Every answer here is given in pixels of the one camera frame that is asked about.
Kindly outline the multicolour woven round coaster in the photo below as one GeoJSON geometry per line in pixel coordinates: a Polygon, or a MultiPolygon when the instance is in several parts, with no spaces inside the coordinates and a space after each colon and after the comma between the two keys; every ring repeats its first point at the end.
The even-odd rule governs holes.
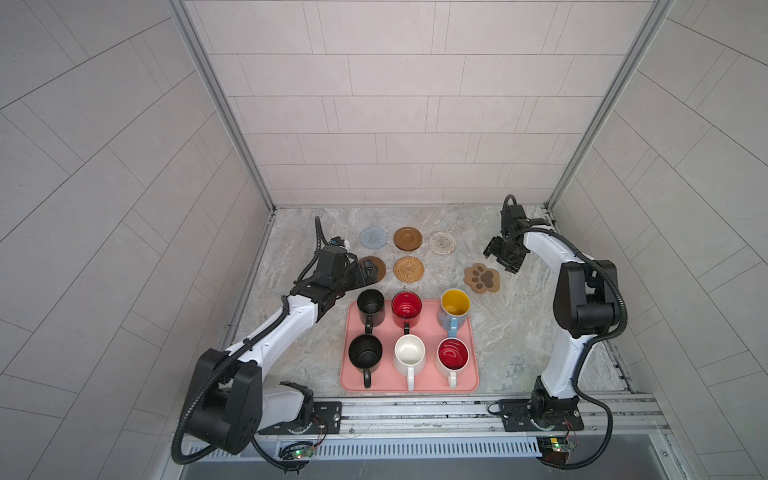
{"type": "Polygon", "coordinates": [[[450,233],[439,231],[429,238],[430,249],[438,255],[450,255],[457,248],[457,240],[450,233]]]}

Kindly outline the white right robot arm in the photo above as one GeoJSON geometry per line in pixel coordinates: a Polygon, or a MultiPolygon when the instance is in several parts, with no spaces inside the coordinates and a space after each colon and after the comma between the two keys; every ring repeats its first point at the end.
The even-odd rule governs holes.
{"type": "Polygon", "coordinates": [[[515,274],[533,253],[558,274],[553,316],[561,334],[537,388],[549,398],[577,397],[578,380],[592,346],[626,319],[626,306],[616,294],[616,267],[582,252],[545,219],[529,218],[513,195],[505,198],[500,215],[500,234],[490,240],[483,255],[495,257],[515,274]]]}

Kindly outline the cork paw print coaster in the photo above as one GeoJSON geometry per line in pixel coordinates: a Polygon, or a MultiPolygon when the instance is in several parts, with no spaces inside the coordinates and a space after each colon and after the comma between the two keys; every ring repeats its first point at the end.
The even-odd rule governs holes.
{"type": "Polygon", "coordinates": [[[475,263],[464,269],[464,283],[477,294],[495,293],[501,288],[500,273],[484,264],[475,263]]]}

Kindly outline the blue-grey woven round coaster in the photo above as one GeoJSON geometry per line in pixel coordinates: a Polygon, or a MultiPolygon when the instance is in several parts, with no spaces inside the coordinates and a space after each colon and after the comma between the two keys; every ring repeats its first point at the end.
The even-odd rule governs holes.
{"type": "Polygon", "coordinates": [[[387,244],[387,232],[379,226],[364,228],[359,234],[359,243],[370,250],[380,249],[387,244]]]}

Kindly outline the dark wooden round coaster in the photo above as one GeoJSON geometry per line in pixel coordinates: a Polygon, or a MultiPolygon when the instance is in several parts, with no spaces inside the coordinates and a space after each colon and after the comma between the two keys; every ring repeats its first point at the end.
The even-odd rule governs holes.
{"type": "Polygon", "coordinates": [[[378,283],[382,281],[386,275],[386,265],[379,257],[363,257],[359,260],[359,265],[363,269],[363,275],[368,284],[378,283]]]}

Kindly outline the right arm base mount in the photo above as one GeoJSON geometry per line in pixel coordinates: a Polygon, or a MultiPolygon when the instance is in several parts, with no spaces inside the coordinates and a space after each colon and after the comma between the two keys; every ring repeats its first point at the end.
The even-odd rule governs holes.
{"type": "Polygon", "coordinates": [[[487,412],[501,418],[506,432],[582,431],[584,423],[578,402],[578,396],[551,396],[541,377],[537,377],[528,400],[497,400],[487,407],[487,412]]]}

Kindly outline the woven rattan round coaster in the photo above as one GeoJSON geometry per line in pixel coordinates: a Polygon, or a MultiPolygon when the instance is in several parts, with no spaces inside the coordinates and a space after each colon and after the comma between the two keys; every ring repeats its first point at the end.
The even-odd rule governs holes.
{"type": "Polygon", "coordinates": [[[395,262],[393,273],[399,281],[411,284],[418,282],[424,276],[425,267],[418,258],[407,256],[395,262]]]}

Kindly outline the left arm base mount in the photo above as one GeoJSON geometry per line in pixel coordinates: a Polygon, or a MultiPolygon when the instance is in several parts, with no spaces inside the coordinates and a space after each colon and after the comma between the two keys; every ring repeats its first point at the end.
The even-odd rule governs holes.
{"type": "Polygon", "coordinates": [[[314,391],[295,382],[284,381],[263,393],[260,435],[337,434],[342,403],[317,401],[314,391]]]}

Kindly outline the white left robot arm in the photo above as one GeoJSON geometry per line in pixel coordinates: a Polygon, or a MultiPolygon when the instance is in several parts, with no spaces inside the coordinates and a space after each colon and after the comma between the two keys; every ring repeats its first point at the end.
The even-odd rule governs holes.
{"type": "Polygon", "coordinates": [[[320,247],[264,324],[227,349],[209,349],[198,359],[172,439],[174,461],[192,463],[217,449],[240,453],[267,427],[310,423],[312,390],[291,382],[266,389],[264,377],[339,298],[382,277],[371,259],[360,260],[342,245],[320,247]]]}

